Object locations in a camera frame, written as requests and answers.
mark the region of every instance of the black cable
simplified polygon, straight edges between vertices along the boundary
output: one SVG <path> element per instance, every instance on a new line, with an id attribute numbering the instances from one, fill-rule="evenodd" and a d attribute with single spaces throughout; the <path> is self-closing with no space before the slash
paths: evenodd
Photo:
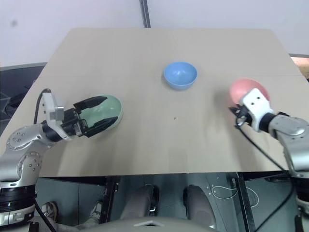
<path id="1" fill-rule="evenodd" d="M 251 138 L 241 129 L 239 125 L 237 125 L 237 118 L 236 118 L 236 125 L 235 127 L 242 133 L 242 135 L 253 145 L 256 149 L 258 149 L 267 159 L 269 159 L 273 164 L 275 164 L 279 169 L 281 169 L 286 175 L 290 176 L 289 172 L 285 170 L 280 164 L 278 164 L 271 156 L 269 156 L 265 151 L 263 151 L 255 142 L 252 141 Z"/>
<path id="2" fill-rule="evenodd" d="M 289 201 L 289 199 L 291 198 L 291 196 L 292 196 L 292 194 L 293 194 L 293 192 L 294 192 L 294 185 L 293 185 L 293 183 L 291 183 L 291 184 L 292 184 L 291 190 L 290 190 L 289 194 L 286 196 L 286 198 L 281 202 L 280 205 L 278 205 L 278 207 L 277 207 L 274 211 L 271 212 L 271 214 L 268 215 L 268 217 L 259 225 L 258 228 L 256 228 L 256 230 L 255 230 L 254 232 L 257 232 L 259 229 L 261 229 L 262 226 L 264 226 L 264 224 L 265 224 L 272 216 L 274 216 L 274 215 L 282 208 L 282 206 L 284 206 L 284 205 Z"/>
<path id="3" fill-rule="evenodd" d="M 37 99 L 37 104 L 35 106 L 35 113 L 34 113 L 34 120 L 33 120 L 33 124 L 36 124 L 37 123 L 37 120 L 38 120 L 38 113 L 39 113 L 39 107 L 40 107 L 40 101 L 41 101 L 41 98 L 43 96 L 43 93 L 51 93 L 51 90 L 49 88 L 45 88 L 42 90 L 42 92 L 40 93 L 40 95 L 38 96 L 38 99 Z"/>
<path id="4" fill-rule="evenodd" d="M 5 114 L 6 114 L 8 117 L 12 118 L 13 115 L 10 115 L 10 114 L 9 114 L 9 112 L 8 112 L 8 106 L 9 106 L 9 105 L 6 105 L 6 106 L 5 106 L 4 112 L 5 112 Z"/>
<path id="5" fill-rule="evenodd" d="M 268 155 L 264 150 L 262 150 L 262 148 L 260 148 L 251 138 L 249 138 L 249 136 L 241 129 L 241 126 L 238 125 L 237 119 L 235 120 L 235 127 L 241 132 L 241 134 L 256 148 L 258 149 L 268 160 L 270 160 L 273 164 L 275 164 L 279 169 L 281 169 L 287 176 L 291 176 L 289 174 L 289 172 L 287 170 L 285 170 L 280 164 L 278 164 L 270 155 Z M 277 208 L 274 209 L 274 211 L 272 211 L 268 217 L 258 226 L 258 228 L 256 228 L 256 230 L 254 232 L 259 231 L 262 226 L 272 217 L 274 216 L 291 198 L 293 192 L 294 192 L 294 185 L 291 182 L 292 187 L 291 190 L 289 192 L 289 194 L 286 196 L 286 198 L 281 202 L 280 205 L 277 206 Z"/>
<path id="6" fill-rule="evenodd" d="M 35 209 L 38 211 L 39 215 L 41 216 L 41 218 L 43 219 L 43 221 L 45 222 L 45 224 L 47 225 L 47 227 L 50 229 L 51 232 L 57 232 L 55 230 L 55 228 L 53 227 L 53 225 L 50 223 L 50 221 L 47 219 L 47 217 L 44 215 L 44 213 L 42 212 L 41 208 L 39 207 L 37 201 L 34 198 L 34 204 L 35 204 Z"/>

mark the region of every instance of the cable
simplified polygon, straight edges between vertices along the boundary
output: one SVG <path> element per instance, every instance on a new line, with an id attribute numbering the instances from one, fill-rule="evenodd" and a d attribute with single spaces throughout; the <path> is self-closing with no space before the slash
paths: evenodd
<path id="1" fill-rule="evenodd" d="M 37 104 L 35 106 L 35 113 L 34 113 L 34 120 L 33 120 L 33 124 L 36 124 L 37 123 L 37 120 L 38 120 L 38 113 L 39 113 L 39 107 L 40 107 L 40 101 L 41 101 L 41 98 L 43 96 L 43 93 L 51 93 L 51 90 L 49 88 L 45 88 L 42 90 L 42 92 L 40 93 L 40 95 L 38 96 L 38 99 L 37 99 Z"/>
<path id="2" fill-rule="evenodd" d="M 41 208 L 39 207 L 37 201 L 34 198 L 34 204 L 35 204 L 35 209 L 38 211 L 39 215 L 41 216 L 41 218 L 43 219 L 43 221 L 45 222 L 45 224 L 47 225 L 47 227 L 50 229 L 51 232 L 57 232 L 55 230 L 55 228 L 53 227 L 53 225 L 50 223 L 50 221 L 47 219 L 47 217 L 44 215 L 44 213 L 42 212 Z"/>
<path id="3" fill-rule="evenodd" d="M 261 229 L 262 226 L 264 226 L 264 224 L 265 224 L 272 216 L 274 216 L 274 215 L 276 214 L 276 212 L 278 212 L 278 211 L 282 208 L 282 206 L 284 206 L 284 205 L 289 201 L 289 199 L 291 198 L 293 192 L 294 192 L 294 185 L 292 184 L 292 188 L 291 188 L 289 194 L 286 196 L 286 198 L 281 202 L 280 205 L 278 205 L 278 207 L 277 207 L 274 211 L 271 212 L 271 214 L 268 215 L 268 217 L 259 225 L 258 228 L 256 228 L 256 230 L 255 230 L 254 232 L 259 231 L 259 229 Z"/>
<path id="4" fill-rule="evenodd" d="M 220 211 L 220 208 L 219 208 L 219 206 L 218 206 L 218 204 L 217 204 L 217 201 L 214 201 L 214 202 L 216 203 L 216 206 L 217 206 L 218 212 L 219 212 L 219 214 L 220 214 L 220 217 L 223 218 L 223 217 L 222 217 L 222 214 L 221 214 L 221 211 Z M 226 224 L 225 224 L 225 222 L 224 222 L 223 220 L 222 220 L 222 223 L 223 223 L 223 225 L 224 225 L 225 231 L 228 231 L 228 230 L 227 230 L 227 227 L 226 227 Z"/>
<path id="5" fill-rule="evenodd" d="M 236 192 L 235 192 L 231 197 L 226 197 L 226 198 L 218 197 L 218 196 L 213 192 L 213 189 L 215 189 L 215 188 L 223 188 L 223 189 L 227 189 L 227 190 L 236 190 L 236 188 L 227 188 L 227 187 L 224 187 L 224 186 L 214 186 L 214 187 L 212 187 L 212 189 L 211 189 L 212 194 L 215 196 L 215 198 L 218 198 L 218 199 L 220 199 L 220 200 L 231 199 L 231 198 L 235 197 L 236 194 L 237 194 L 237 190 L 236 190 Z"/>
<path id="6" fill-rule="evenodd" d="M 12 118 L 13 115 L 9 114 L 9 112 L 8 112 L 8 106 L 9 106 L 9 105 L 6 105 L 6 106 L 5 106 L 4 112 L 5 112 L 5 114 L 6 114 L 8 117 Z"/>
<path id="7" fill-rule="evenodd" d="M 215 188 L 223 188 L 223 189 L 227 189 L 227 190 L 236 190 L 236 192 L 235 192 L 231 197 L 222 198 L 222 197 L 218 197 L 218 196 L 215 194 L 215 192 L 214 192 L 214 189 L 215 189 Z M 246 188 L 249 189 L 250 191 L 252 191 L 252 192 L 254 193 L 254 195 L 256 196 L 256 204 L 255 204 L 255 205 L 252 205 L 251 208 L 256 207 L 256 206 L 259 204 L 259 202 L 260 202 L 259 196 L 257 195 L 257 193 L 256 193 L 253 189 L 251 189 L 251 188 L 249 188 L 249 187 L 246 187 Z M 220 200 L 231 199 L 231 198 L 235 197 L 236 194 L 238 193 L 238 191 L 237 191 L 236 188 L 227 188 L 227 187 L 224 187 L 224 186 L 214 186 L 214 187 L 212 187 L 211 192 L 212 192 L 212 194 L 213 194 L 216 198 L 218 198 L 218 199 L 220 199 Z"/>
<path id="8" fill-rule="evenodd" d="M 278 164 L 271 156 L 269 156 L 265 151 L 263 151 L 255 142 L 252 141 L 251 138 L 241 129 L 240 126 L 237 125 L 237 118 L 235 127 L 242 133 L 242 135 L 253 145 L 256 149 L 258 149 L 267 159 L 269 159 L 273 164 L 275 164 L 279 169 L 281 169 L 286 175 L 290 176 L 289 172 L 286 171 L 280 164 Z"/>

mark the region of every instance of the wooden table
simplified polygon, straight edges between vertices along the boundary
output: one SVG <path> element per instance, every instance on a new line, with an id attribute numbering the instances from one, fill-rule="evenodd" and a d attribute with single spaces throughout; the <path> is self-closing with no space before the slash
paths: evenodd
<path id="1" fill-rule="evenodd" d="M 185 91 L 163 80 L 175 61 L 197 68 Z M 41 176 L 277 170 L 234 128 L 228 91 L 243 77 L 267 88 L 275 111 L 309 120 L 307 80 L 270 30 L 73 29 L 2 134 L 0 151 L 14 130 L 32 123 L 37 96 L 48 87 L 66 109 L 113 94 L 124 116 L 110 132 L 59 142 L 46 152 Z M 244 129 L 286 167 L 278 141 Z"/>

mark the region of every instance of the white wire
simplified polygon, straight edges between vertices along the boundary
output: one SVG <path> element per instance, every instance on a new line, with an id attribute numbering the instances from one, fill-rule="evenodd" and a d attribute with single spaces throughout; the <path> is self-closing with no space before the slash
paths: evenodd
<path id="1" fill-rule="evenodd" d="M 236 190 L 236 188 L 231 188 L 231 189 L 230 189 L 230 188 L 227 188 L 227 187 L 224 187 L 224 186 L 214 186 L 214 187 L 212 187 L 211 191 L 212 191 L 213 195 L 214 195 L 216 198 L 220 199 L 220 200 L 231 199 L 231 198 L 235 197 L 236 194 L 237 194 L 237 190 L 236 190 L 236 192 L 235 192 L 231 197 L 226 197 L 226 198 L 218 197 L 218 196 L 217 196 L 216 194 L 214 194 L 214 192 L 213 192 L 213 190 L 214 190 L 215 188 L 223 188 L 223 189 L 227 189 L 227 190 Z"/>
<path id="2" fill-rule="evenodd" d="M 222 197 L 218 197 L 218 196 L 214 193 L 213 190 L 214 190 L 215 188 L 223 188 L 223 189 L 227 189 L 227 190 L 236 190 L 236 192 L 235 192 L 232 196 L 230 196 L 230 197 L 222 198 Z M 252 192 L 254 193 L 254 195 L 256 196 L 256 204 L 255 204 L 255 205 L 252 205 L 251 208 L 256 207 L 256 206 L 259 204 L 259 202 L 260 202 L 259 196 L 257 195 L 257 193 L 256 193 L 253 189 L 251 189 L 251 188 L 249 188 L 249 187 L 246 187 L 246 188 L 249 189 L 250 191 L 252 191 Z M 218 199 L 220 199 L 220 200 L 227 200 L 227 199 L 231 199 L 231 198 L 233 198 L 233 197 L 236 196 L 236 194 L 237 194 L 237 189 L 236 189 L 236 188 L 227 188 L 227 187 L 224 187 L 224 186 L 214 186 L 214 187 L 212 187 L 211 192 L 212 192 L 212 194 L 215 196 L 215 198 L 218 198 Z"/>

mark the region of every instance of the wall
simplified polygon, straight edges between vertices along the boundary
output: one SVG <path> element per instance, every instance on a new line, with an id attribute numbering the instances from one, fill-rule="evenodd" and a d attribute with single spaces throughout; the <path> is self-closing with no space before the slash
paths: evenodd
<path id="1" fill-rule="evenodd" d="M 309 55 L 309 0 L 148 0 L 151 27 L 268 28 Z"/>
<path id="2" fill-rule="evenodd" d="M 269 28 L 309 55 L 309 0 L 148 0 L 152 27 Z M 139 0 L 1 0 L 0 67 L 47 62 L 71 28 L 143 27 Z"/>
<path id="3" fill-rule="evenodd" d="M 47 62 L 71 28 L 143 27 L 138 0 L 1 0 L 0 67 Z"/>

